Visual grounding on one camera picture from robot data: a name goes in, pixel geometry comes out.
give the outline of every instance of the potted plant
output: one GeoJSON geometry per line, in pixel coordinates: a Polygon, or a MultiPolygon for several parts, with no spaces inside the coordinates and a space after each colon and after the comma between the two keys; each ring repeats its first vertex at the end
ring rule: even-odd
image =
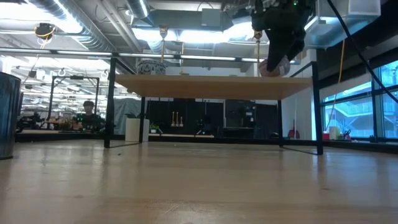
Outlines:
{"type": "Polygon", "coordinates": [[[149,129],[150,129],[150,132],[151,132],[152,134],[156,134],[157,130],[159,129],[159,125],[152,123],[152,124],[149,126],[149,129]]]}

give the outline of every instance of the window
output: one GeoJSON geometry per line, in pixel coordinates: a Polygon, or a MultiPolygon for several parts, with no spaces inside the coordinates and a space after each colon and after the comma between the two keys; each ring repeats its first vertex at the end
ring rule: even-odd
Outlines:
{"type": "MultiPolygon", "coordinates": [[[[336,99],[344,98],[347,96],[354,96],[354,95],[357,95],[360,93],[366,93],[371,90],[372,90],[371,82],[363,83],[362,85],[359,85],[354,88],[350,88],[349,90],[345,90],[345,91],[342,91],[341,93],[338,93],[336,96],[336,99]]],[[[333,100],[335,100],[335,96],[331,95],[331,96],[326,97],[324,99],[324,102],[333,101],[333,100]]]]}
{"type": "MultiPolygon", "coordinates": [[[[325,106],[325,126],[329,122],[332,107],[333,105],[325,106]]],[[[373,135],[372,98],[337,103],[331,116],[329,127],[331,126],[339,127],[341,133],[351,130],[351,137],[368,138],[373,135]]]]}
{"type": "Polygon", "coordinates": [[[384,86],[398,85],[398,61],[380,67],[381,81],[384,86]]]}
{"type": "MultiPolygon", "coordinates": [[[[398,98],[398,91],[392,93],[398,98]]],[[[384,135],[398,138],[398,104],[387,94],[383,95],[384,135]]]]}

